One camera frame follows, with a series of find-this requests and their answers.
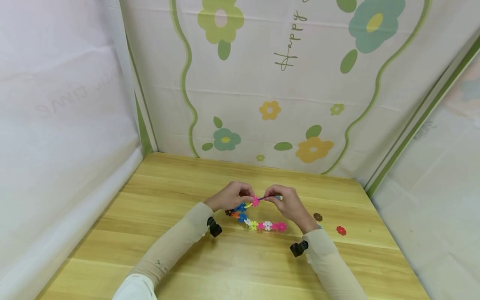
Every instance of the beige sleeve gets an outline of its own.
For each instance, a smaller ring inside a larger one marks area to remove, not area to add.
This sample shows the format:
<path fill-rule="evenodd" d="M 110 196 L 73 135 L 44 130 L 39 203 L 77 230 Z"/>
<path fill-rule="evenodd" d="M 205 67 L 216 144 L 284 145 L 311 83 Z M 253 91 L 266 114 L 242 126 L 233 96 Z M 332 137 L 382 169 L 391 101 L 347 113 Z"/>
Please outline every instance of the beige sleeve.
<path fill-rule="evenodd" d="M 213 211 L 210 207 L 198 203 L 150 247 L 129 275 L 145 275 L 156 288 L 173 265 L 205 235 L 207 220 L 211 216 Z"/>
<path fill-rule="evenodd" d="M 323 229 L 303 236 L 308 242 L 307 261 L 317 273 L 331 300 L 364 300 L 367 295 L 352 271 L 338 253 L 338 249 Z"/>

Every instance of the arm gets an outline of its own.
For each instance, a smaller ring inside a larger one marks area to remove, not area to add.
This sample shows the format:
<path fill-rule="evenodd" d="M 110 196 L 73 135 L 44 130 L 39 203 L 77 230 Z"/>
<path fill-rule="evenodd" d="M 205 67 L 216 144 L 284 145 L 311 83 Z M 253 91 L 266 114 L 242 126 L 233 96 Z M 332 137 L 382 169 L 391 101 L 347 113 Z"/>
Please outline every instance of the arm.
<path fill-rule="evenodd" d="M 155 288 L 188 249 L 205 235 L 208 218 L 219 209 L 233 209 L 241 203 L 252 202 L 253 196 L 250 185 L 233 181 L 204 203 L 198 203 L 150 247 L 113 299 L 156 300 Z"/>
<path fill-rule="evenodd" d="M 273 196 L 282 195 L 283 200 Z M 293 188 L 273 185 L 265 191 L 266 201 L 274 203 L 283 216 L 293 221 L 303 232 L 308 242 L 305 251 L 312 266 L 331 300 L 367 299 L 360 284 L 340 257 L 332 240 L 323 229 L 319 229 Z"/>

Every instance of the chain of flower blocks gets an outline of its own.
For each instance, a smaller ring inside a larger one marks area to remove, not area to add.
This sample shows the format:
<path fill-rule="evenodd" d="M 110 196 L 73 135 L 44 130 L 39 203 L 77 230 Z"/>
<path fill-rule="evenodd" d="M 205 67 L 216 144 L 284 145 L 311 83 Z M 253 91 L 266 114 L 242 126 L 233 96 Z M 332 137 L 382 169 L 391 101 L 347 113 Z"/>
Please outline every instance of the chain of flower blocks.
<path fill-rule="evenodd" d="M 265 230 L 265 231 L 280 231 L 284 232 L 287 230 L 287 225 L 283 222 L 273 223 L 270 221 L 265 221 L 263 223 L 259 223 L 256 221 L 250 220 L 245 212 L 247 208 L 250 206 L 257 207 L 260 203 L 257 197 L 254 197 L 253 203 L 242 203 L 239 206 L 235 207 L 234 209 L 229 209 L 225 211 L 227 216 L 232 216 L 236 218 L 240 223 L 244 223 L 248 226 L 250 230 Z"/>

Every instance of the wood grain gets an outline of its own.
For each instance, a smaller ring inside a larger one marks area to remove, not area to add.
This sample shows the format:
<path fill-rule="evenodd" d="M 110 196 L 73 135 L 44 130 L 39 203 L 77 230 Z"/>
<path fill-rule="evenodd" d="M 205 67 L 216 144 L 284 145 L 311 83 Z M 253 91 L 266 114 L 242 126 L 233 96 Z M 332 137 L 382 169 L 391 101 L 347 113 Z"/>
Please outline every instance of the wood grain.
<path fill-rule="evenodd" d="M 356 181 L 161 153 L 142 162 L 38 299 L 111 299 L 158 237 L 232 180 L 250 183 L 257 195 L 274 183 L 295 187 L 308 211 L 323 216 L 320 224 L 370 299 L 428 299 Z M 270 203 L 248 215 L 285 221 Z M 289 250 L 301 241 L 294 224 L 287 221 L 282 234 L 249 231 L 222 212 L 216 221 L 223 233 L 206 234 L 187 252 L 161 283 L 160 299 L 326 299 L 305 255 Z"/>

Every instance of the fabric backdrop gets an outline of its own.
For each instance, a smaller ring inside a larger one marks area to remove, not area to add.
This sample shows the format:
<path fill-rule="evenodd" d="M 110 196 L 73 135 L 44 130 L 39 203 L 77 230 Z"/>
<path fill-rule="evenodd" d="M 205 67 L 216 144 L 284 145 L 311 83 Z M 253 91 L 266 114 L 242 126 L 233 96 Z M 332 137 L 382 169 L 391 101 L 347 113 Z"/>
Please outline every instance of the fabric backdrop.
<path fill-rule="evenodd" d="M 121 4 L 160 151 L 364 184 L 480 25 L 475 0 Z"/>
<path fill-rule="evenodd" d="M 27 300 L 142 154 L 102 1 L 3 1 L 0 24 L 0 299 Z"/>
<path fill-rule="evenodd" d="M 476 58 L 373 195 L 432 299 L 479 295 L 479 149 Z"/>

